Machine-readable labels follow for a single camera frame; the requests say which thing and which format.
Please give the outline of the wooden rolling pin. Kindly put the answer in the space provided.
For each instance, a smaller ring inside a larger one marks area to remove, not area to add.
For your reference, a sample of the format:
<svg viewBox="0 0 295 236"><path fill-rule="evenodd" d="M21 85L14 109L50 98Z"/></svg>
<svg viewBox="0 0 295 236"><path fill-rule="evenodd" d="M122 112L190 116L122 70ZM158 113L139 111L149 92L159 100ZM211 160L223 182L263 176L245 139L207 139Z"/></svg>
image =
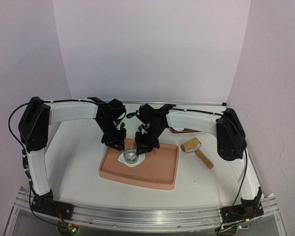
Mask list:
<svg viewBox="0 0 295 236"><path fill-rule="evenodd" d="M199 159L208 167L210 170L214 167L214 164L203 154L200 150L202 143L197 139L193 138L180 145L181 150L184 153L194 153Z"/></svg>

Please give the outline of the white dough piece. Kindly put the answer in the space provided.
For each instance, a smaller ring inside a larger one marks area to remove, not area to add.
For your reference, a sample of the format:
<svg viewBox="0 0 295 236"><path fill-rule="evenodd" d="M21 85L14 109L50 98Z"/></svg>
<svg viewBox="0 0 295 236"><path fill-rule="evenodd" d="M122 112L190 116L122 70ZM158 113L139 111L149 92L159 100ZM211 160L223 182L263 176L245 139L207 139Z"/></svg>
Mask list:
<svg viewBox="0 0 295 236"><path fill-rule="evenodd" d="M126 160L125 160L125 158L124 158L123 152L122 152L120 154L120 156L118 157L118 161L120 163L124 164L127 167L133 168L133 167L136 167L136 166L140 165L142 162L144 162L145 157L146 157L145 154L140 154L138 156L138 158L137 158L137 161L135 163L127 163Z"/></svg>

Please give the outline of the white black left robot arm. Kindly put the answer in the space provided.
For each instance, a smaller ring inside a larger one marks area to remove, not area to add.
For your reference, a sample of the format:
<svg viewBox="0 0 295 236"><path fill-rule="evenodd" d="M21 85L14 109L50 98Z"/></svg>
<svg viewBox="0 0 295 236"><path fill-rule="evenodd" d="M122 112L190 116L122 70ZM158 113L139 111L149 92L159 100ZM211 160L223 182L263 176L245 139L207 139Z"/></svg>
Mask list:
<svg viewBox="0 0 295 236"><path fill-rule="evenodd" d="M94 120L102 131L101 143L118 151L125 149L126 129L122 120L125 105L113 99L105 102L97 97L87 99L43 100L36 96L18 106L24 113L18 124L19 135L11 135L22 147L23 168L29 181L29 207L34 216L43 214L70 220L74 206L57 201L49 184L46 152L50 126L65 121Z"/></svg>

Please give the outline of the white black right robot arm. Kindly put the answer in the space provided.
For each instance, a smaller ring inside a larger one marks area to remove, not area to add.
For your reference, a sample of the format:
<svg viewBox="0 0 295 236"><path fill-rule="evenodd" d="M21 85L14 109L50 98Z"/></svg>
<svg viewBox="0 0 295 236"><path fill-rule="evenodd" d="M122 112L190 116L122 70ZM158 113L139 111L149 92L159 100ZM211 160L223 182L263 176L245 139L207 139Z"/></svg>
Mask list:
<svg viewBox="0 0 295 236"><path fill-rule="evenodd" d="M179 152L175 187L170 191L141 189L138 200L131 206L148 208L223 208L246 202L255 217L264 213L263 206L253 208L250 203L259 193L260 181L250 157L231 162L223 160L217 153L217 139L205 132L174 134L166 129L159 141L164 144L182 143L197 138L201 152L213 163L210 170L193 152Z"/></svg>

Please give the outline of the pink plastic tray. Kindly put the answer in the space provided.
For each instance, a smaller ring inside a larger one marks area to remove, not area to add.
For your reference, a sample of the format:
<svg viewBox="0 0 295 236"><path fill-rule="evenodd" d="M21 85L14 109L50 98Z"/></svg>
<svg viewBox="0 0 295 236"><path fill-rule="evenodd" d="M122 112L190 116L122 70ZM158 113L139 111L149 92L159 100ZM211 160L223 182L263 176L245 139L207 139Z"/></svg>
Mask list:
<svg viewBox="0 0 295 236"><path fill-rule="evenodd" d="M99 176L108 180L159 190L173 190L176 183L179 147L160 144L159 149L146 153L144 162L130 168L118 161L122 151L106 148Z"/></svg>

